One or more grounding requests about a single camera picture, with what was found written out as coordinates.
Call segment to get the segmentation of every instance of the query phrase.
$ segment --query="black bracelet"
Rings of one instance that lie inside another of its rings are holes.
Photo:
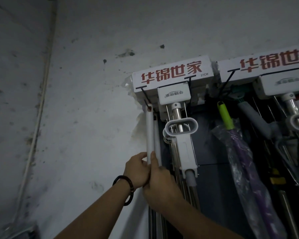
[[[131,203],[132,199],[133,199],[133,195],[134,195],[134,186],[133,186],[133,183],[132,181],[129,179],[129,177],[125,176],[125,175],[119,175],[113,182],[113,185],[116,184],[116,182],[119,180],[119,179],[125,179],[128,184],[130,185],[130,189],[131,189],[131,193],[130,193],[130,198],[128,199],[127,202],[124,203],[124,206],[127,206]]]

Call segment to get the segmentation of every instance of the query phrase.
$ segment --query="white plastic rod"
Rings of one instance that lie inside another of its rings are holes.
[[[154,145],[154,113],[153,105],[148,104],[146,111],[146,136],[147,136],[147,164],[150,164],[150,154],[155,150]]]
[[[162,165],[162,155],[161,155],[161,143],[159,140],[159,130],[158,130],[158,120],[154,120],[154,145],[155,145],[155,153],[158,160],[158,164]]]

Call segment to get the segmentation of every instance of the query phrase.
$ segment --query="plastic wrap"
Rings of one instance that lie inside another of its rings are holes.
[[[243,141],[239,121],[235,129],[219,125],[212,133],[226,145],[231,173],[248,223],[257,239],[287,238],[287,233],[272,205],[270,194],[261,182],[252,161],[252,152]]]

